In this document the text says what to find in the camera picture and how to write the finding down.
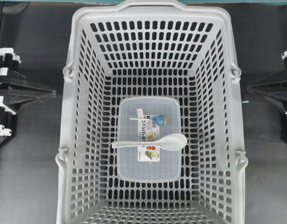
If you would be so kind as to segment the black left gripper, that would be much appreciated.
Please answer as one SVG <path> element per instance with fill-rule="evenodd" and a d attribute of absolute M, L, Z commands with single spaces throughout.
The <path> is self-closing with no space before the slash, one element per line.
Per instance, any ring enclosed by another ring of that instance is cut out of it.
<path fill-rule="evenodd" d="M 0 148 L 15 137 L 22 106 L 56 96 L 52 88 L 17 72 L 20 63 L 13 48 L 0 48 Z"/>

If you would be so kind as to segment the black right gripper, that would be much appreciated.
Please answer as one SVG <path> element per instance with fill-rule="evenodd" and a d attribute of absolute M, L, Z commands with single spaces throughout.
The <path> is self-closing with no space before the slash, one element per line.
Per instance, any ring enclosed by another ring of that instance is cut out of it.
<path fill-rule="evenodd" d="M 285 72 L 287 72 L 287 50 L 281 57 L 285 61 Z M 249 85 L 247 90 L 277 106 L 279 111 L 285 113 L 287 124 L 287 74 L 269 75 Z"/>

